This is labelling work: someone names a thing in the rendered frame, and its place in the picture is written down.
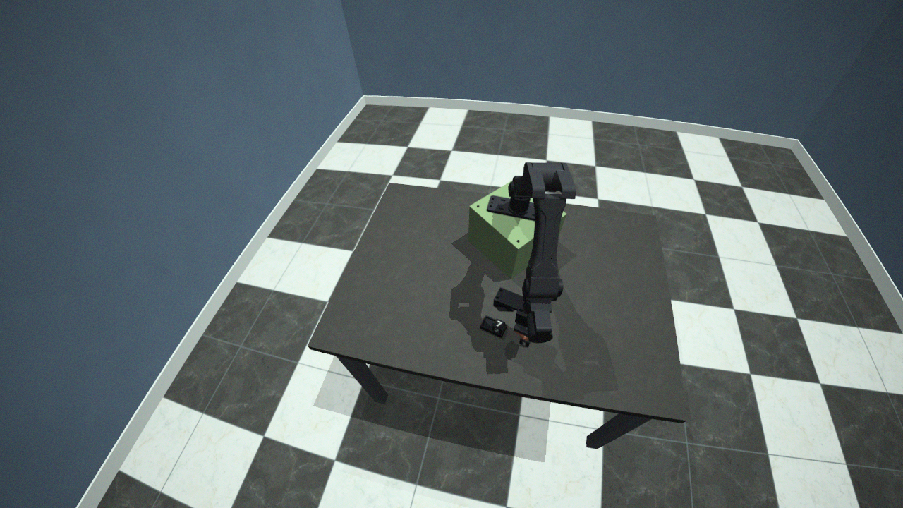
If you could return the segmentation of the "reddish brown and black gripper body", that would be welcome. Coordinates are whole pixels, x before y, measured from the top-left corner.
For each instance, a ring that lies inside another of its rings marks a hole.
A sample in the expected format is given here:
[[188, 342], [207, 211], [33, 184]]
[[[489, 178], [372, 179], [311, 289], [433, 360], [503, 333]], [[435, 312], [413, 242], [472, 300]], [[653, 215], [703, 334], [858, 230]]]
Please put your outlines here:
[[[526, 314], [525, 310], [523, 310], [523, 314]], [[526, 314], [526, 315], [528, 315], [528, 314]], [[520, 332], [520, 334], [523, 334], [523, 335], [525, 335], [525, 337], [528, 337], [528, 328], [526, 326], [517, 324], [517, 322], [516, 322], [514, 330], [515, 330], [515, 332]]]

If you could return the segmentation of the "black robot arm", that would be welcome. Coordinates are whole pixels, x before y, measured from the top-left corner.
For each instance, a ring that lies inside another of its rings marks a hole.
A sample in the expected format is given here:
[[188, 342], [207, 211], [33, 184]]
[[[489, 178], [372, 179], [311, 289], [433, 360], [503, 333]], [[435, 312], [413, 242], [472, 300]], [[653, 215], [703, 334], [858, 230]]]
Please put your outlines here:
[[535, 221], [533, 249], [523, 280], [523, 296], [500, 287], [493, 306], [499, 311], [517, 310], [515, 322], [528, 328], [528, 340], [546, 343], [554, 338], [551, 301], [562, 293], [556, 261], [562, 211], [566, 199], [576, 198], [576, 186], [566, 163], [525, 163], [523, 176], [513, 177], [509, 184], [509, 197], [511, 203], [510, 198], [491, 195], [487, 211]]

